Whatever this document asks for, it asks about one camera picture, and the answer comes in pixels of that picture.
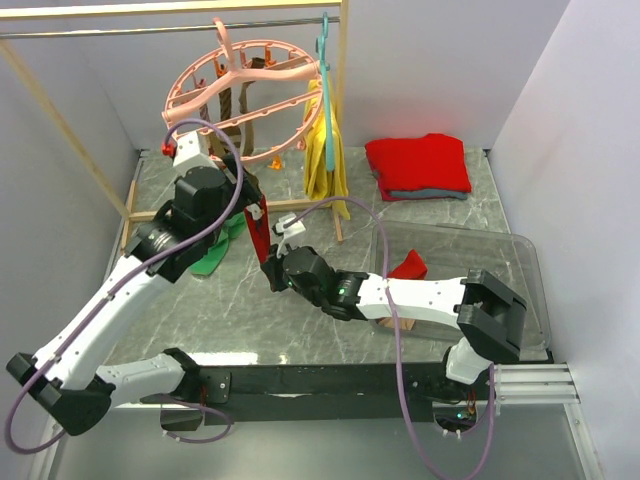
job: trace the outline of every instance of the yellow towel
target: yellow towel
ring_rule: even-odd
[[[317,81],[309,82],[309,90],[317,88]],[[329,92],[333,97],[333,89],[329,82]],[[304,108],[304,118],[317,103],[318,100],[308,100]],[[325,142],[327,140],[327,128],[324,122],[324,109],[320,111],[318,118],[313,123],[305,136],[306,155],[304,162],[304,191],[311,200],[322,200],[332,195],[349,195],[347,189],[347,172],[344,164],[344,147],[342,135],[338,128],[335,115],[335,106],[331,102],[331,127],[333,130],[333,148],[335,151],[335,169],[328,172],[326,168]],[[349,220],[349,210],[344,201],[335,202],[337,212],[346,220]]]

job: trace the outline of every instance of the pink hanger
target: pink hanger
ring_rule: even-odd
[[[248,120],[254,120],[256,118],[265,117],[282,111],[286,108],[291,108],[307,100],[317,99],[316,105],[304,119],[302,125],[298,127],[294,135],[281,145],[273,147],[268,152],[252,157],[243,157],[245,163],[255,163],[263,160],[267,160],[274,155],[286,150],[303,137],[307,130],[311,127],[313,122],[318,117],[320,109],[322,108],[322,79],[318,67],[318,63],[309,56],[306,52],[285,42],[279,42],[277,40],[251,40],[246,42],[231,43],[229,35],[224,24],[219,18],[214,19],[214,23],[217,27],[217,37],[220,43],[220,48],[210,52],[193,64],[191,64],[176,80],[171,87],[167,100],[165,102],[164,112],[162,116],[167,124],[171,126],[174,123],[193,115],[198,112],[200,107],[205,105],[210,99],[221,91],[230,88],[234,85],[241,85],[245,82],[271,80],[280,82],[294,82],[294,81],[309,81],[316,80],[318,82],[317,88],[308,91],[302,95],[292,97],[283,102],[270,105],[258,109],[253,112],[239,115],[224,122],[216,123],[218,128],[225,128],[229,126],[240,125]],[[280,63],[275,63],[271,66],[266,66],[264,69],[252,69],[245,68],[246,58],[244,50],[247,48],[279,48],[285,50],[288,53],[288,60]],[[240,52],[240,64],[236,62],[235,52]],[[217,63],[219,58],[225,58],[228,64],[225,73],[212,82],[209,86],[202,88],[195,88],[190,92],[184,92],[183,84],[204,65],[210,64],[210,62]],[[202,134],[209,133],[209,129],[201,128],[198,130]],[[174,138],[179,138],[184,133],[174,133]]]

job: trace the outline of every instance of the marble surface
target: marble surface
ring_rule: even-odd
[[[372,204],[383,220],[508,232],[487,158],[480,149],[466,151],[473,193],[465,201],[383,202],[364,149],[348,148],[345,155],[350,195]],[[175,177],[170,162],[159,154],[148,154],[142,161],[137,211],[156,209],[171,198]],[[304,198],[300,152],[287,152],[283,161],[285,168],[280,171],[265,164],[250,170],[259,177],[270,200]],[[369,271],[373,220],[355,207],[350,207],[350,212],[352,220],[342,222],[342,245],[336,242],[327,210],[307,217],[307,240],[335,268]],[[392,247],[394,257],[400,253],[406,254],[406,248],[399,252]],[[405,338],[403,358],[440,361],[451,345],[451,341]],[[231,242],[226,257],[210,277],[185,274],[163,294],[116,345],[108,363],[141,360],[174,346],[209,364],[395,360],[389,332],[377,331],[366,322],[334,320],[292,291],[272,293],[259,269],[248,232]],[[527,357],[540,358],[540,353],[527,354],[523,359]]]

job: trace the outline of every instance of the wooden frame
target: wooden frame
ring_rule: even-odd
[[[310,7],[339,7],[340,8],[340,32],[338,46],[338,68],[336,79],[336,117],[338,124],[342,125],[344,118],[344,90],[345,67],[347,57],[347,28],[349,19],[349,0],[216,0],[216,1],[190,1],[190,2],[163,2],[163,3],[138,3],[119,5],[86,5],[78,7],[36,7],[36,8],[5,8],[0,9],[0,22],[19,20],[46,20],[46,19],[70,19],[91,17],[115,17],[131,15],[160,15],[176,13],[197,12],[224,12],[233,10],[277,10]],[[29,90],[42,110],[51,118],[51,121],[60,130],[69,142],[80,160],[94,178],[100,189],[107,196],[111,204],[124,219],[122,245],[126,244],[135,222],[149,221],[155,212],[133,212],[137,184],[131,182],[126,203],[123,203],[107,177],[91,157],[91,154],[83,146],[80,139],[71,129],[62,114],[47,95],[46,90],[37,80],[35,74],[29,69],[18,53],[13,49],[9,40],[0,40],[0,53],[7,63],[13,68],[22,83]],[[313,205],[311,200],[284,200],[269,202],[271,211],[303,210]],[[324,205],[332,208],[336,238],[342,242],[342,227],[340,217],[333,205]]]

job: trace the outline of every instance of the clothing rack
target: clothing rack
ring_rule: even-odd
[[[118,5],[86,5],[77,7],[34,7],[34,8],[4,8],[0,9],[0,22],[17,22],[20,20],[52,20],[72,18],[117,17],[134,15],[161,15],[178,13],[208,13],[217,14],[225,11],[237,10],[287,10],[293,8],[339,7],[339,15],[329,18],[330,23],[339,23],[338,66],[336,78],[336,117],[338,125],[342,126],[344,114],[344,81],[347,54],[347,25],[349,15],[349,0],[216,0],[190,2],[140,3]],[[269,20],[225,25],[227,29],[283,27],[291,25],[320,24],[322,17],[299,18],[290,20]],[[176,32],[194,32],[215,30],[212,25],[193,25],[180,27],[113,29],[113,30],[67,30],[54,32],[0,32],[0,53],[13,68],[25,87],[38,102],[42,110],[58,127],[67,139],[71,148],[76,152],[83,165],[94,178],[99,188],[104,192],[114,208],[124,220],[122,244],[129,238],[131,228],[135,222],[149,221],[153,212],[133,212],[137,183],[134,178],[129,188],[126,202],[122,202],[107,177],[97,165],[91,154],[84,147],[71,126],[66,122],[45,88],[37,80],[33,71],[13,48],[12,40],[34,38],[77,38],[116,35],[146,35]],[[291,211],[306,209],[312,205],[311,200],[282,200],[268,203],[270,211]],[[335,208],[332,207],[336,238],[342,242],[342,227]]]

